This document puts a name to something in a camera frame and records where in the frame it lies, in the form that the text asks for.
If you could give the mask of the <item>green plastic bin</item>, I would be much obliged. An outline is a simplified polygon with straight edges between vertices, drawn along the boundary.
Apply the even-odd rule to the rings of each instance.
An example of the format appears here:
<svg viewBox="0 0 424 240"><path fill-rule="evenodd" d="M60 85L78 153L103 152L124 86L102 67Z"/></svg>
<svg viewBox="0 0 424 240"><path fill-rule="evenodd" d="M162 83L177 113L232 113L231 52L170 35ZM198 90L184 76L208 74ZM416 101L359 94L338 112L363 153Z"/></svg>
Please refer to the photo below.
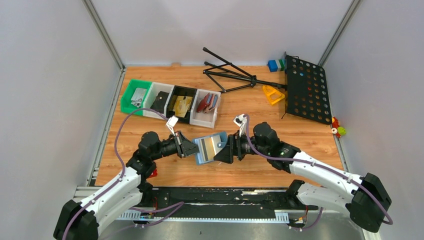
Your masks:
<svg viewBox="0 0 424 240"><path fill-rule="evenodd" d="M151 86L151 81L131 79L121 97L120 111L129 114L134 110L142 108Z"/></svg>

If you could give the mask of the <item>black cards stack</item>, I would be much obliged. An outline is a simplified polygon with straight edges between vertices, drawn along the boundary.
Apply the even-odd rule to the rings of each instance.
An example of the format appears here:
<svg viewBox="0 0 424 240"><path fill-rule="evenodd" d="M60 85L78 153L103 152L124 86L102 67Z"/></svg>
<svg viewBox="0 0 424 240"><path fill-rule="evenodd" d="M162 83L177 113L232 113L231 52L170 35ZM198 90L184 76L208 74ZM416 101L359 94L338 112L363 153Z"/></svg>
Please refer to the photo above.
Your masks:
<svg viewBox="0 0 424 240"><path fill-rule="evenodd" d="M161 114L164 114L168 96L169 92L159 91L150 108Z"/></svg>

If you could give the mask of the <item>black perforated music desk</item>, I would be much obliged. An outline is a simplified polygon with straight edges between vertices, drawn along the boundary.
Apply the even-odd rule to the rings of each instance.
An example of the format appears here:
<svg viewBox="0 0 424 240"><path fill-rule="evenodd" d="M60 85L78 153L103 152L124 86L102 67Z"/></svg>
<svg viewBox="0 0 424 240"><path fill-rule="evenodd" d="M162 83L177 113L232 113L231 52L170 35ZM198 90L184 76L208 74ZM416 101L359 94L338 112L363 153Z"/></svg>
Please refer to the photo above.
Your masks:
<svg viewBox="0 0 424 240"><path fill-rule="evenodd" d="M285 112L330 125L332 114L324 68L298 56L287 54L284 60Z"/></svg>

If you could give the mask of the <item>silver cards stack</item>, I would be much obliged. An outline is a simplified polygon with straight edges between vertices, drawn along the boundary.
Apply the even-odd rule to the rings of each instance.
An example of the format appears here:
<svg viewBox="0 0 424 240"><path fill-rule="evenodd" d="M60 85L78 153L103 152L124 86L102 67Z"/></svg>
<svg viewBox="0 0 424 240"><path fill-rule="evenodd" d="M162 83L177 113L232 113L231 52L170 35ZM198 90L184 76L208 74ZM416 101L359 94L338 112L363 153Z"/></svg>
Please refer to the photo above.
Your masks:
<svg viewBox="0 0 424 240"><path fill-rule="evenodd" d="M130 101L133 106L136 108L140 108L142 106L142 102L145 98L147 89L138 87L135 89Z"/></svg>

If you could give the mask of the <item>blue card holder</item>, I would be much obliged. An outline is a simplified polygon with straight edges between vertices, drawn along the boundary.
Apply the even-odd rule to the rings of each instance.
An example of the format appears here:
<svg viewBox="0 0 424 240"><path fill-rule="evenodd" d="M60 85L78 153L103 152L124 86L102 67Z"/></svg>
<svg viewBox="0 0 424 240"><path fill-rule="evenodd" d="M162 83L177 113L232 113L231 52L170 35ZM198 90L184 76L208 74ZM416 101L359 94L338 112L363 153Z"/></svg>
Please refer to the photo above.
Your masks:
<svg viewBox="0 0 424 240"><path fill-rule="evenodd" d="M203 111L204 113L211 112L216 107L216 104L218 102L219 96L217 94L210 94L210 95L211 95L210 103L208 107Z"/></svg>
<svg viewBox="0 0 424 240"><path fill-rule="evenodd" d="M193 142L198 146L199 152L194 155L197 165L203 165L214 161L214 157L226 145L228 135L225 131L211 135L197 137Z"/></svg>

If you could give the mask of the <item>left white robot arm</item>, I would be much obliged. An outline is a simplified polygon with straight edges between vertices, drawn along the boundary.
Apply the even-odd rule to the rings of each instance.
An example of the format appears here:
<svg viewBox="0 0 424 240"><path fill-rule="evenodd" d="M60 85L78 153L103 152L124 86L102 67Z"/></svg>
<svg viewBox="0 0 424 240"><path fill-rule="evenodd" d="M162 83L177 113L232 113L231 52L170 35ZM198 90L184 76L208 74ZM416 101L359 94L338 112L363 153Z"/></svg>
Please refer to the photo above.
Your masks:
<svg viewBox="0 0 424 240"><path fill-rule="evenodd" d="M79 202L69 200L60 212L53 237L56 240L97 240L117 217L139 204L153 201L153 186L147 181L156 169L155 161L177 155L185 158L199 152L199 146L181 131L160 140L154 131L142 135L138 149L117 176Z"/></svg>

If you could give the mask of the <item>red toy brick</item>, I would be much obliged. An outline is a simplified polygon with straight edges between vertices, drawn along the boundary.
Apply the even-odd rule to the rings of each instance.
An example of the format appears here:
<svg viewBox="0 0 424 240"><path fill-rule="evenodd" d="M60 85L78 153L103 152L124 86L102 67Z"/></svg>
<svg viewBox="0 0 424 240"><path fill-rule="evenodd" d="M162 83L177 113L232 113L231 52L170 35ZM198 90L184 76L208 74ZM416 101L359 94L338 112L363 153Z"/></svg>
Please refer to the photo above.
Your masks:
<svg viewBox="0 0 424 240"><path fill-rule="evenodd" d="M151 173L151 175L149 176L149 178L156 177L157 175L158 175L158 172L157 172L157 169L155 169L155 170Z"/></svg>

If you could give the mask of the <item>yellow triangle toy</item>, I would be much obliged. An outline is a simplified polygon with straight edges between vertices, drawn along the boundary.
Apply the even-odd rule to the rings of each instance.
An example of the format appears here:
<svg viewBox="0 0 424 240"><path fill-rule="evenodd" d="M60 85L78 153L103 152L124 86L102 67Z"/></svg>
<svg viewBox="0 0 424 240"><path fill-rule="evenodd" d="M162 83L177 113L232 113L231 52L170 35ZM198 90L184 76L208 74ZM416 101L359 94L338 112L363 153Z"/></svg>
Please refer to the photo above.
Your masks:
<svg viewBox="0 0 424 240"><path fill-rule="evenodd" d="M286 95L276 88L269 86L269 85L263 85L262 91L266 96L267 101L273 106L283 100Z"/></svg>

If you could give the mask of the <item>white bin with card holders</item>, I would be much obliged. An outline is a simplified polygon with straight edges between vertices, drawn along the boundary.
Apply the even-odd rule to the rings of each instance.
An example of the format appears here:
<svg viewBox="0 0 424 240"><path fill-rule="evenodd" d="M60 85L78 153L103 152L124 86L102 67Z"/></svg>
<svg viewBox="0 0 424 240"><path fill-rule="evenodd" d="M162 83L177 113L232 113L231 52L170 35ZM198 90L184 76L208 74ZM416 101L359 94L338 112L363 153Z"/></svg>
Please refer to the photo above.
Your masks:
<svg viewBox="0 0 424 240"><path fill-rule="evenodd" d="M200 105L205 105L205 109L198 111ZM221 93L217 91L197 89L193 97L193 105L190 109L189 124L213 129L218 116L218 108L221 103Z"/></svg>

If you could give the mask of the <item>blue green toy blocks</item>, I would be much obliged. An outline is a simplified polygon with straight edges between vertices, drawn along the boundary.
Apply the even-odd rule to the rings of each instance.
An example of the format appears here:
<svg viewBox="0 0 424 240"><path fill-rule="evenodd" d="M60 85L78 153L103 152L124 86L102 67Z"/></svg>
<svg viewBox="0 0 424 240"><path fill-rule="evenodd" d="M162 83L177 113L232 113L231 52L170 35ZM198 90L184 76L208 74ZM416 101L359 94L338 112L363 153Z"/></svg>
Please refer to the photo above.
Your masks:
<svg viewBox="0 0 424 240"><path fill-rule="evenodd" d="M286 60L285 59L269 60L267 62L267 67L270 72L283 72L286 69Z"/></svg>

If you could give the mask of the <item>gold cards stack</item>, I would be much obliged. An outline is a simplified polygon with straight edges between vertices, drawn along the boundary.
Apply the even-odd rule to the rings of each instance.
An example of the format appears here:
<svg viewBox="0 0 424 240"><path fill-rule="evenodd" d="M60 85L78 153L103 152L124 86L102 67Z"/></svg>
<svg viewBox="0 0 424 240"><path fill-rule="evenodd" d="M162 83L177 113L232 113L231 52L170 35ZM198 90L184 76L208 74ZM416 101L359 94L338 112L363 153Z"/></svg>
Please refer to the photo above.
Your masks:
<svg viewBox="0 0 424 240"><path fill-rule="evenodd" d="M190 110L192 103L192 96L177 95L173 106L173 112L176 117L184 118L187 112Z"/></svg>

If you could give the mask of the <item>colourful toy pile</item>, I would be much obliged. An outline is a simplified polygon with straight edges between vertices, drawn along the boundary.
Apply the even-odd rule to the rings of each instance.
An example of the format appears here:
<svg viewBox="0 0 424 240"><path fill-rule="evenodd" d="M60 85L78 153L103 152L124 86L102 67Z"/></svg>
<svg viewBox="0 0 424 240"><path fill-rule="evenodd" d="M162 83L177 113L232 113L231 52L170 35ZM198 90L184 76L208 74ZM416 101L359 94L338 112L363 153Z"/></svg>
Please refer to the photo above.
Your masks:
<svg viewBox="0 0 424 240"><path fill-rule="evenodd" d="M347 134L347 131L344 127L342 127L336 117L332 117L331 119L331 132L338 139Z"/></svg>

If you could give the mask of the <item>white bin with black cards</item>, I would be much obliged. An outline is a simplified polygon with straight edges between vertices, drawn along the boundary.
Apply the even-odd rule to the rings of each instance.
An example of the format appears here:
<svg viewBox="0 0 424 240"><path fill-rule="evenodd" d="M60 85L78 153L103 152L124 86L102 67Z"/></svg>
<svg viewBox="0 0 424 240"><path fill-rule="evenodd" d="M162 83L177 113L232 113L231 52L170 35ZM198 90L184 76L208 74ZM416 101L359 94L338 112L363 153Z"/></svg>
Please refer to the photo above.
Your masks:
<svg viewBox="0 0 424 240"><path fill-rule="evenodd" d="M171 98L174 85L152 82L150 89L147 91L142 108L152 109L162 115L167 114L167 104Z"/></svg>

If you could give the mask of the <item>black folded tripod stand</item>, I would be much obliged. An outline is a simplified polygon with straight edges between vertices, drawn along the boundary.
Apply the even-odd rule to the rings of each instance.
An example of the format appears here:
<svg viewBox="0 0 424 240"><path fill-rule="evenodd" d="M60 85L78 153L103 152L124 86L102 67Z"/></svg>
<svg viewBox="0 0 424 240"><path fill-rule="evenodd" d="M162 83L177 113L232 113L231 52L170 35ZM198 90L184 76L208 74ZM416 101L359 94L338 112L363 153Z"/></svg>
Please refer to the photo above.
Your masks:
<svg viewBox="0 0 424 240"><path fill-rule="evenodd" d="M286 84L260 80L257 78L256 75L248 73L247 71L234 65L232 62L212 52L208 48L203 47L202 50L223 62L223 64L221 65L216 65L208 61L205 61L204 65L209 66L209 68L206 68L202 71L204 75L206 75L209 79L211 79L221 89L220 93L228 93L228 92L241 90L245 88L253 88L257 84L270 86L273 88L277 88L279 90L287 90L288 86ZM218 83L218 81L215 80L214 77L243 81L243 82L247 82L247 84L226 89L220 83Z"/></svg>

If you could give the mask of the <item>red card holder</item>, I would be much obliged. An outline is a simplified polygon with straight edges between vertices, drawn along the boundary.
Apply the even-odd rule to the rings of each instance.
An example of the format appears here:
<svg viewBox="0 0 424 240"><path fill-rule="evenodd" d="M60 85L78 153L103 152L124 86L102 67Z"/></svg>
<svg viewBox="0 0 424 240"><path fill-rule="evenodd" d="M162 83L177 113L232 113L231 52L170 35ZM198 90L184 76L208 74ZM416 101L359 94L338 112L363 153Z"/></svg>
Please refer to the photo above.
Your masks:
<svg viewBox="0 0 424 240"><path fill-rule="evenodd" d="M208 106L209 106L209 104L210 104L210 101L211 101L211 94L210 93L208 93L200 102L199 102L199 104L197 105L197 108L196 108L196 112L197 113L200 113L200 112L202 112L202 111L204 111Z"/></svg>

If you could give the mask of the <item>black plastic bin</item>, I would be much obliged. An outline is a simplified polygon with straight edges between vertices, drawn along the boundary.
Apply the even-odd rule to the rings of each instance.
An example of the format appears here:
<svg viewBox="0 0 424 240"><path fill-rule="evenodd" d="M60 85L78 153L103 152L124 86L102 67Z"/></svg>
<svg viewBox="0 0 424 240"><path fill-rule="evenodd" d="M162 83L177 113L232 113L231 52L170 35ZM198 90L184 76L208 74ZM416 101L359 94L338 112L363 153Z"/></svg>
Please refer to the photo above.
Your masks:
<svg viewBox="0 0 424 240"><path fill-rule="evenodd" d="M180 122L189 124L196 93L196 88L175 85L166 104L166 117L176 116Z"/></svg>

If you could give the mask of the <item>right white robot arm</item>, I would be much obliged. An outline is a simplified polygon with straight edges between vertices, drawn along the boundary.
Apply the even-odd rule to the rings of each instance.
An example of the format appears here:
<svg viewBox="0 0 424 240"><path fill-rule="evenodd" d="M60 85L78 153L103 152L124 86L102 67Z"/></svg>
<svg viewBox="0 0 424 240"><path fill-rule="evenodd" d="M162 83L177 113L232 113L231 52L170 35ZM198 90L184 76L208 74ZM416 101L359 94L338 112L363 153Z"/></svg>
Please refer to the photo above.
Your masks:
<svg viewBox="0 0 424 240"><path fill-rule="evenodd" d="M275 169L305 177L319 184L312 186L295 179L287 189L286 204L327 208L350 217L362 229L377 233L382 224L391 225L388 209L392 200L380 178L370 172L361 176L325 164L299 148L279 139L267 122L257 124L250 136L245 126L230 134L214 160L232 164L234 157L258 155Z"/></svg>

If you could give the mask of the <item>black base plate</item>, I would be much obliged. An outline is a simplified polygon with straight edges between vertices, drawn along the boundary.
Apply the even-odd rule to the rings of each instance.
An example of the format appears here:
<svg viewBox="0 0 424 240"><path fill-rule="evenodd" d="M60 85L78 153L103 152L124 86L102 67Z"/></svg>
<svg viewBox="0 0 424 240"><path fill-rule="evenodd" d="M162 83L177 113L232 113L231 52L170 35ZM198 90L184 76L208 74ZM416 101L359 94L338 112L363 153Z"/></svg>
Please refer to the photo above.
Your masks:
<svg viewBox="0 0 424 240"><path fill-rule="evenodd" d="M197 219L271 219L275 211L305 213L317 206L305 206L285 187L154 187L151 197L139 208L163 209L183 202L174 218Z"/></svg>

